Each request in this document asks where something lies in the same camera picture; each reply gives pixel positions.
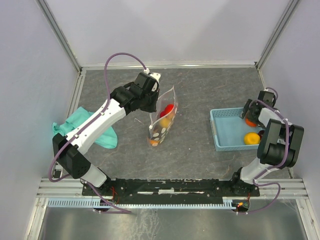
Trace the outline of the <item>green mango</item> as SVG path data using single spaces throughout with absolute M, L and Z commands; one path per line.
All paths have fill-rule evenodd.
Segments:
M 260 140 L 260 136 L 255 132 L 249 132 L 243 138 L 245 145 L 258 145 Z

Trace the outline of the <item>small dark fig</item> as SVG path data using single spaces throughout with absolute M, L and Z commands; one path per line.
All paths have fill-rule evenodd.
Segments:
M 262 136 L 263 136 L 264 133 L 265 133 L 264 130 L 260 130 L 260 131 L 258 132 L 259 137 L 262 138 Z

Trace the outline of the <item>clear dotted zip bag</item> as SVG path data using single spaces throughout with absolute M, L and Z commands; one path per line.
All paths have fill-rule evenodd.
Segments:
M 177 112 L 178 99 L 173 86 L 170 90 L 159 96 L 156 103 L 156 112 L 149 114 L 147 142 L 151 147 L 158 147 L 165 140 L 172 128 Z

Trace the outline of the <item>red yellow peach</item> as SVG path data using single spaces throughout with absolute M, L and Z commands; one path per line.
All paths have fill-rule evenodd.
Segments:
M 152 140 L 152 139 L 149 141 L 149 143 L 150 143 L 153 147 L 156 147 L 156 146 L 159 144 L 158 141 Z

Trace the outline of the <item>orange tangerine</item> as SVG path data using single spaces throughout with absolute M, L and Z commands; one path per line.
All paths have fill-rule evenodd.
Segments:
M 255 128 L 255 127 L 257 126 L 256 123 L 250 121 L 248 118 L 245 119 L 245 123 L 246 123 L 248 126 L 253 127 L 253 128 Z

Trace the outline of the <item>yellow lemon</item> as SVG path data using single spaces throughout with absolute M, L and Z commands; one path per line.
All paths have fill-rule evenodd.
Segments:
M 164 117 L 159 121 L 159 124 L 162 128 L 168 128 L 171 125 L 171 122 L 172 121 L 169 118 Z

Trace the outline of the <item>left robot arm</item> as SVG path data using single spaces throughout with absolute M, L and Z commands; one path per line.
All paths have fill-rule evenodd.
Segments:
M 106 195 L 111 189 L 109 177 L 84 155 L 97 138 L 129 113 L 156 111 L 160 78 L 156 72 L 139 73 L 135 81 L 115 88 L 101 108 L 80 126 L 65 136 L 57 133 L 52 139 L 54 162 L 73 179 L 82 179 L 93 185 L 99 195 Z

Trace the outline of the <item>red apple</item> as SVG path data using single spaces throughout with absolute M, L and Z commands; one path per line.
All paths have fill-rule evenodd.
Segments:
M 165 115 L 167 115 L 167 114 L 169 114 L 172 110 L 173 110 L 173 108 L 174 108 L 174 104 L 168 104 L 165 108 L 164 108 L 164 110 L 160 113 L 160 117 L 162 118 L 162 117 L 164 117 Z

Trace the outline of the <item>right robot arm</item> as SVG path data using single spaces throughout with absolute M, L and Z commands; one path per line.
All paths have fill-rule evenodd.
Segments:
M 266 87 L 256 100 L 248 99 L 240 118 L 263 128 L 258 135 L 256 158 L 236 171 L 229 189 L 236 196 L 248 194 L 258 187 L 258 180 L 271 172 L 293 167 L 300 153 L 304 128 L 291 123 L 275 108 L 278 92 Z

